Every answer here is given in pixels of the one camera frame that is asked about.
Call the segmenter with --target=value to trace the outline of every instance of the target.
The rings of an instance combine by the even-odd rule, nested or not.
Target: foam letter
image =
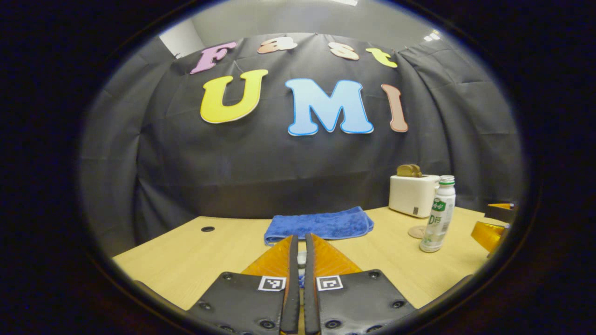
[[[381,51],[381,49],[377,48],[368,48],[368,52],[371,52],[374,58],[381,64],[389,66],[389,67],[397,67],[398,65],[392,61],[389,61],[387,58],[391,58],[390,54],[386,54],[385,52]]]
[[[257,52],[260,54],[267,54],[278,50],[293,49],[297,46],[298,44],[294,43],[294,40],[291,37],[278,37],[261,43],[261,47]]]
[[[349,134],[373,132],[373,124],[367,119],[360,90],[362,85],[351,80],[337,82],[329,97],[312,79],[290,79],[285,85],[294,94],[294,123],[288,127],[292,136],[315,134],[319,127],[311,119],[311,109],[325,130],[332,132],[343,110],[340,128]]]
[[[391,109],[391,122],[389,125],[395,132],[406,132],[408,131],[408,124],[403,118],[402,102],[399,96],[402,95],[399,90],[391,85],[382,84],[381,88],[387,94],[389,99],[389,108]]]
[[[244,72],[240,78],[244,83],[244,95],[239,103],[233,106],[224,106],[225,87],[234,77],[225,76],[212,79],[203,85],[205,95],[201,103],[201,117],[209,123],[222,123],[238,120],[247,116],[257,107],[260,99],[260,86],[267,70],[252,70]]]
[[[345,58],[347,60],[360,59],[360,56],[358,56],[358,54],[354,52],[354,49],[349,45],[331,42],[329,43],[329,47],[331,48],[331,53],[338,57]]]
[[[197,66],[190,71],[190,74],[211,69],[215,66],[213,60],[221,60],[228,53],[228,49],[235,48],[236,45],[236,42],[230,42],[203,50],[201,59],[198,60]]]

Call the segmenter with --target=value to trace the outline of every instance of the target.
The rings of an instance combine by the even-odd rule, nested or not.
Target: ceiling
[[[160,35],[183,57],[207,46],[269,33],[316,32],[404,49],[424,41],[433,27],[379,0],[228,0],[213,5]]]

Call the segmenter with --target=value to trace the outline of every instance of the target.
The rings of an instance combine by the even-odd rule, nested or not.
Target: black cloth
[[[256,52],[279,36],[298,46]],[[83,136],[80,177],[88,219],[109,255],[199,215],[271,218],[387,206],[389,177],[407,163],[423,173],[455,175],[457,206],[482,210],[517,200],[522,152],[513,111],[491,77],[458,48],[433,41],[395,53],[312,33],[237,42],[214,68],[189,75],[201,52],[159,58],[164,46],[155,40],[100,93]],[[333,55],[329,42],[350,45],[360,59]],[[147,48],[159,52],[142,63]],[[366,48],[391,54],[398,67],[380,64]],[[243,96],[240,74],[256,69],[269,74],[252,113],[215,125],[201,118],[208,80],[234,77],[223,98],[232,105]],[[374,131],[328,133],[313,115],[315,135],[291,136],[293,94],[285,82],[294,78],[312,79],[328,95],[339,80],[361,83]],[[401,91],[408,132],[389,127],[384,83]]]

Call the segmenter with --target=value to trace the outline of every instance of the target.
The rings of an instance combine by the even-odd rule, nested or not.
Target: round coaster
[[[408,230],[408,235],[410,235],[411,237],[414,237],[414,238],[422,239],[422,237],[424,237],[425,230],[426,230],[426,226],[415,226]]]

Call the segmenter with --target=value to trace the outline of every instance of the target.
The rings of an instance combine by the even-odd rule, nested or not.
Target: yellow letter u
[[[227,84],[234,77],[219,77],[206,82],[203,85],[205,95],[201,103],[201,117],[203,120],[209,123],[222,123],[247,116],[259,103],[261,80],[267,73],[269,73],[267,70],[252,70],[241,74],[240,78],[246,81],[244,83],[244,95],[242,100],[233,106],[224,106],[222,100]]]

